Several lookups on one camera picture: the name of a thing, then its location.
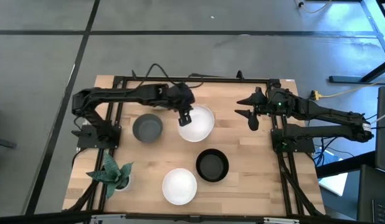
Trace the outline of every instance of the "bowl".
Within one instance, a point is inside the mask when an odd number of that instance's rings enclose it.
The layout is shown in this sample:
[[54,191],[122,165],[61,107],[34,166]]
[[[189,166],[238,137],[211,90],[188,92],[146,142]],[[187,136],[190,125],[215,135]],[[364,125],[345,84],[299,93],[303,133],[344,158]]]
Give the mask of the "bowl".
[[196,169],[202,179],[218,182],[229,172],[229,161],[223,152],[217,149],[206,149],[198,156]]
[[178,126],[180,136],[189,142],[204,140],[213,130],[215,117],[206,106],[193,106],[190,111],[191,123]]
[[197,192],[197,180],[188,170],[177,168],[166,174],[162,182],[162,193],[173,205],[185,205]]
[[143,114],[133,124],[133,135],[145,143],[155,142],[162,133],[162,121],[155,114]]

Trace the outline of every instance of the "gray bowl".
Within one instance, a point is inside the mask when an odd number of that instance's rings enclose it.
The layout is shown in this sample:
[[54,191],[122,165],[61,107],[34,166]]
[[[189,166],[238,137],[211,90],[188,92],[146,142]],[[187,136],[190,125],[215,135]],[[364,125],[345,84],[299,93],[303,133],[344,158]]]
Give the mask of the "gray bowl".
[[155,114],[143,114],[133,124],[133,135],[141,142],[155,142],[162,133],[162,121]]

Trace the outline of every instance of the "potted plant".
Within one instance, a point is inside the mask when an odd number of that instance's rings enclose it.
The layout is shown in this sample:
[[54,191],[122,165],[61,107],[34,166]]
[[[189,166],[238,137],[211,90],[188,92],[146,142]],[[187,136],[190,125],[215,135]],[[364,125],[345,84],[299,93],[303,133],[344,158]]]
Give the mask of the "potted plant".
[[133,163],[128,163],[118,168],[118,164],[113,158],[104,153],[104,168],[105,170],[97,170],[93,172],[87,172],[92,179],[102,182],[107,185],[106,198],[109,199],[114,191],[124,191],[130,188],[131,185],[131,166]]

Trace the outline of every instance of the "wooden table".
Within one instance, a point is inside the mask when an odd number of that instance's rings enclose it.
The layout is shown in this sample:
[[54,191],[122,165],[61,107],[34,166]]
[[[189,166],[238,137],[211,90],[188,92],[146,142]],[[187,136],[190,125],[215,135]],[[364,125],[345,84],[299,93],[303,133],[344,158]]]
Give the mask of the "wooden table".
[[[111,88],[113,76],[97,76],[95,86]],[[294,80],[280,80],[282,88],[289,88],[297,94]],[[139,82],[128,82],[133,88]],[[237,100],[250,96],[255,87],[266,86],[254,83],[205,83],[192,89],[195,105],[206,105],[214,113],[216,123],[212,133],[201,142],[187,142],[178,134],[178,113],[158,111],[138,103],[124,103],[120,125],[122,134],[119,148],[114,158],[121,167],[134,161],[132,174],[135,178],[132,189],[115,192],[106,201],[105,212],[119,213],[162,213],[162,214],[200,214],[200,215],[285,215],[285,206],[280,181],[280,170],[276,154],[272,149],[270,129],[271,118],[259,116],[259,130],[251,131],[247,119],[234,112],[247,110],[248,106],[238,105]],[[102,117],[107,104],[97,107]],[[113,117],[117,104],[114,105]],[[163,133],[153,144],[144,144],[134,138],[132,125],[139,115],[157,114],[163,121]],[[301,126],[303,121],[293,118],[288,123]],[[229,173],[220,182],[210,183],[202,180],[195,169],[195,161],[200,152],[214,148],[221,150],[228,158]],[[295,153],[300,187],[315,207],[324,213],[320,188],[317,182],[313,161],[304,153]],[[97,149],[88,149],[75,160],[63,208],[71,207],[91,183],[86,172],[94,170]],[[162,194],[162,181],[165,175],[175,169],[190,170],[197,179],[197,194],[183,206],[172,205]],[[93,208],[98,207],[101,185],[98,186]],[[289,186],[293,212],[296,213],[295,196]]]

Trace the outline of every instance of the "gray floor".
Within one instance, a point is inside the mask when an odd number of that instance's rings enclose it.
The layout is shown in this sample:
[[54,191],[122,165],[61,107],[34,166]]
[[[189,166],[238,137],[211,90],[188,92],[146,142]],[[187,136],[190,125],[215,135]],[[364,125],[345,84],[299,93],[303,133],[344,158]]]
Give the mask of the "gray floor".
[[[373,0],[366,2],[385,35],[379,9]],[[93,0],[0,0],[0,29],[83,30],[92,5]],[[322,2],[305,5],[315,9]],[[186,29],[357,31],[371,26],[358,3],[335,2],[307,14],[293,0],[106,0],[93,25],[93,30]],[[0,216],[22,212],[81,39],[0,36],[0,137],[17,143],[16,149],[0,147]],[[385,53],[374,38],[91,36],[74,92],[91,87],[96,75],[130,75],[131,69],[143,74],[156,62],[171,76],[197,72],[233,77],[242,70],[247,78],[295,79],[301,96],[311,90],[329,95],[356,85],[330,84],[328,76],[362,76],[384,61]],[[161,74],[155,70],[153,75]],[[368,87],[318,103],[371,116],[376,113],[377,92],[377,87]],[[68,107],[38,213],[61,209],[77,142],[70,133],[75,129],[73,118]],[[358,155],[374,150],[375,143],[338,139],[332,147]]]

